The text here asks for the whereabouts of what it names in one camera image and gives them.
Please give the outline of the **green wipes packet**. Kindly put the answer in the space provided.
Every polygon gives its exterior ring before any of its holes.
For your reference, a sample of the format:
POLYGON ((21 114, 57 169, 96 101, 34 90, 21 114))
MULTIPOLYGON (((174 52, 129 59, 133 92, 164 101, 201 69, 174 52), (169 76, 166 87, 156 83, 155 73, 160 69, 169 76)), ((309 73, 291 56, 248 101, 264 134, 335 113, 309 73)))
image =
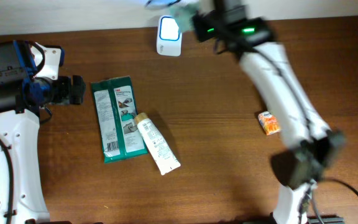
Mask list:
POLYGON ((91 84, 98 117, 104 163, 112 163, 147 154, 147 148, 135 124, 137 105, 129 76, 91 84))

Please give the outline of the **teal tissue pack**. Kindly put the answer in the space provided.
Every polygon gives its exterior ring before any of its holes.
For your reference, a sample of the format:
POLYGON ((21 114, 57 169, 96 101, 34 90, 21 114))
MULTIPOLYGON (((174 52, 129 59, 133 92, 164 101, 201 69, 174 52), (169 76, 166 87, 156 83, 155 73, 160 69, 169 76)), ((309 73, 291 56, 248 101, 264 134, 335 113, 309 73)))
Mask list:
POLYGON ((183 0, 171 5, 168 10, 182 33, 194 31, 193 17, 200 8, 199 0, 183 0))

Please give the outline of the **orange tissue pack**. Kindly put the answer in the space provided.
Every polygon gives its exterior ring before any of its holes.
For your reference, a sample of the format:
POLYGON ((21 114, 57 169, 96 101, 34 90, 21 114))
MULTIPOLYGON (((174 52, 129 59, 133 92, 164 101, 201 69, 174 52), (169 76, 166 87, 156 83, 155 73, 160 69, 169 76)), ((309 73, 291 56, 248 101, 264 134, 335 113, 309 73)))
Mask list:
POLYGON ((260 113, 257 118, 266 135, 279 133, 281 131, 278 120, 269 111, 260 113))

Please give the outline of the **white cream tube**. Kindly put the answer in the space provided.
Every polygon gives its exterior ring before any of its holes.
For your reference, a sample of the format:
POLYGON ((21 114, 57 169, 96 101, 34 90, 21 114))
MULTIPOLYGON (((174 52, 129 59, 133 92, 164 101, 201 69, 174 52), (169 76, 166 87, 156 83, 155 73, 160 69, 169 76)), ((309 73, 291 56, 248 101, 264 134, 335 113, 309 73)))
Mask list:
POLYGON ((161 175, 179 168, 180 162, 147 114, 138 114, 134 121, 161 175))

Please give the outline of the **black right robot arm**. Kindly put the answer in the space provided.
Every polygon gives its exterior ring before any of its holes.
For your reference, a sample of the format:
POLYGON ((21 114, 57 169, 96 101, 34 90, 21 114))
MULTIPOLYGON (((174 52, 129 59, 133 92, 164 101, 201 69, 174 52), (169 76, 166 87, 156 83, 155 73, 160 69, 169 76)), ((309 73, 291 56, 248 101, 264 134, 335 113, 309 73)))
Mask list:
POLYGON ((280 191, 267 223, 307 223, 312 191, 345 144, 343 133, 320 117, 273 29, 249 18, 241 1, 200 1, 192 21, 200 42, 215 38, 237 57, 282 129, 286 150, 270 158, 280 191))

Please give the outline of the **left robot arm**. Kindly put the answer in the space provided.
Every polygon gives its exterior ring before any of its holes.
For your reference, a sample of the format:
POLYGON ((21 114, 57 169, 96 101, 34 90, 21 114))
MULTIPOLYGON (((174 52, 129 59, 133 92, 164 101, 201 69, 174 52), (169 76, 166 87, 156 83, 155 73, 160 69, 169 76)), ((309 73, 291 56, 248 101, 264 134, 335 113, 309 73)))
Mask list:
POLYGON ((0 43, 0 223, 50 223, 38 135, 50 105, 80 105, 82 77, 60 76, 65 52, 29 40, 0 43))

